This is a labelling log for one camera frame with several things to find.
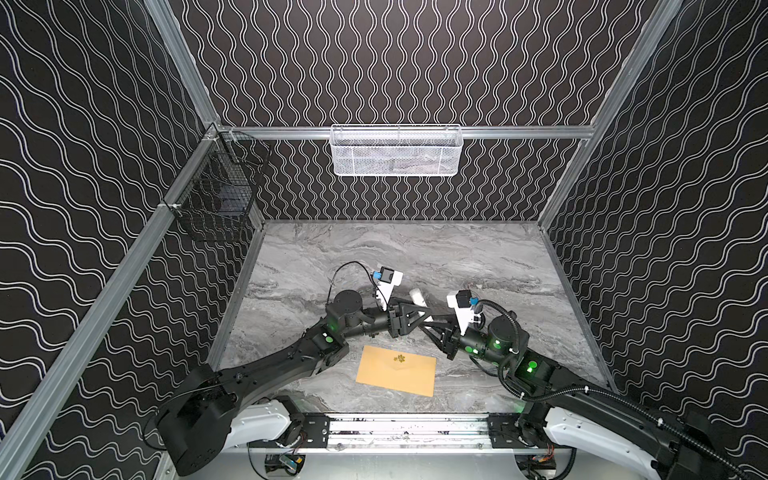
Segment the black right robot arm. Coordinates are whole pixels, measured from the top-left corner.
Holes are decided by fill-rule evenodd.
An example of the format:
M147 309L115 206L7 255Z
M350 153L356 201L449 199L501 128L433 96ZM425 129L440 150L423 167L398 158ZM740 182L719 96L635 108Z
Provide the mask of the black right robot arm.
M515 427L526 445L585 452L645 479L726 479L732 464L702 418L685 422L590 382L528 345L512 312L462 325L441 315L419 325L454 358L488 364L501 386L526 407Z

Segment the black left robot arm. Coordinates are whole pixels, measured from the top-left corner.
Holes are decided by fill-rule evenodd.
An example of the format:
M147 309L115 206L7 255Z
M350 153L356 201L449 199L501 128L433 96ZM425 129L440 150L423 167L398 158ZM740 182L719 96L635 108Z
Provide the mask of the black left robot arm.
M365 308L360 293L344 290L325 305L325 315L289 346L250 363L215 371L204 363L192 370L158 408L155 425L180 476L209 464L225 448L232 421L245 408L284 386L319 374L350 350L349 337L382 331L397 338L421 326L426 306L397 299Z

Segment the white glue stick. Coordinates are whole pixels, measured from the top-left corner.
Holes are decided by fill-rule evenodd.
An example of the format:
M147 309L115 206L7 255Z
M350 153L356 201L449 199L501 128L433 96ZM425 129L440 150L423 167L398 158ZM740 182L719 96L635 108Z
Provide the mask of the white glue stick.
M417 306L426 307L426 301L420 289L414 288L409 292L412 302Z

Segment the brown paper envelope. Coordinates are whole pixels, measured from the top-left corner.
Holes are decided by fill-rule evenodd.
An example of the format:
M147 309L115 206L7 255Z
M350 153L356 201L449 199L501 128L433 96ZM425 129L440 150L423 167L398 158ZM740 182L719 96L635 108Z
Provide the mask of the brown paper envelope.
M434 395L437 359L365 346L356 382L425 397Z

